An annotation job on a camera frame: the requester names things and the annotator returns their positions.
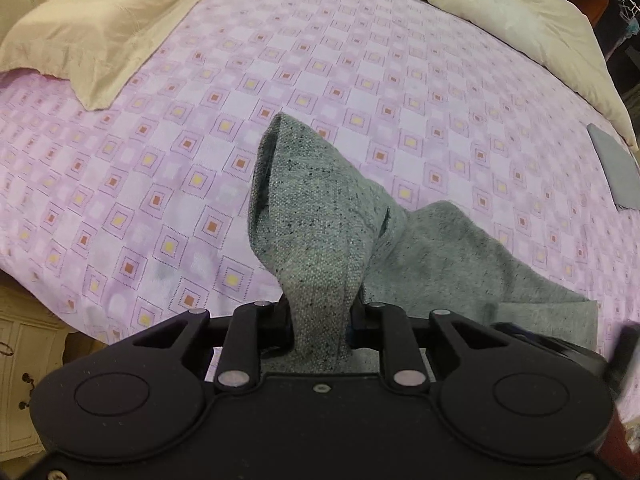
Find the grey speckled pants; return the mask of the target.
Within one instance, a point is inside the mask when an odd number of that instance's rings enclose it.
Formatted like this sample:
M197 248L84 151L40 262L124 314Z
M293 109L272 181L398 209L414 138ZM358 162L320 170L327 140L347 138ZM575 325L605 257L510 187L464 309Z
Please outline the grey speckled pants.
M394 304L415 318L445 309L597 345L595 302L543 278L446 200L402 208L285 114L273 118L258 148L247 232L291 306L295 344L270 363L275 372L377 370L374 352L346 341L356 300Z

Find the pink checkered bed sheet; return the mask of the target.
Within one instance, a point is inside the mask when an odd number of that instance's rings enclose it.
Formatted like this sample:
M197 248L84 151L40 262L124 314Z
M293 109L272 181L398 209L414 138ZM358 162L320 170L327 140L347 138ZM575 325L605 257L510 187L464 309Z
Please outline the pink checkered bed sheet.
M608 122L548 70L416 0L202 0L104 112L62 82L5 76L2 270L107 342L277 296L246 205L281 112L399 205L450 200L596 300L600 341L638 318L639 216L615 207L587 131Z

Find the cream bedside cabinet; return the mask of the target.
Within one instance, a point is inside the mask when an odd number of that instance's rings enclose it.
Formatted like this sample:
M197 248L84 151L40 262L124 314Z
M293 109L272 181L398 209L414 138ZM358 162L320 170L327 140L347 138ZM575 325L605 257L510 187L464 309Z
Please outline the cream bedside cabinet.
M74 330L8 274L1 275L1 459L41 451L29 414L35 386L104 343Z

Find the folded grey cloth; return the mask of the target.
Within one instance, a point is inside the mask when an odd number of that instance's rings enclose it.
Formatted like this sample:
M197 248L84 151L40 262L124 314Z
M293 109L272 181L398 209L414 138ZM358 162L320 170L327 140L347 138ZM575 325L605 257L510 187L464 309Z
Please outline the folded grey cloth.
M589 124L587 131L600 159L614 204L618 208L638 210L639 168L636 161L612 136L596 125Z

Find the cream pillow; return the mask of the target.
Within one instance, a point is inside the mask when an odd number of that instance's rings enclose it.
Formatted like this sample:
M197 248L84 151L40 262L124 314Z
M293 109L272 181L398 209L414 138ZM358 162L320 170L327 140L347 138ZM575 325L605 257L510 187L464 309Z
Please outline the cream pillow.
M104 110L199 1L48 0L1 39L1 76L66 80L85 110Z

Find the cream duvet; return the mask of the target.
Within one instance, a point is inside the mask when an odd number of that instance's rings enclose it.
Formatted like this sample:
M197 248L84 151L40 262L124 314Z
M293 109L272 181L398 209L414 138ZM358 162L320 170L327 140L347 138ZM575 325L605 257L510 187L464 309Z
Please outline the cream duvet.
M603 117L632 152L631 119L614 87L588 18L567 0L423 0L526 54Z

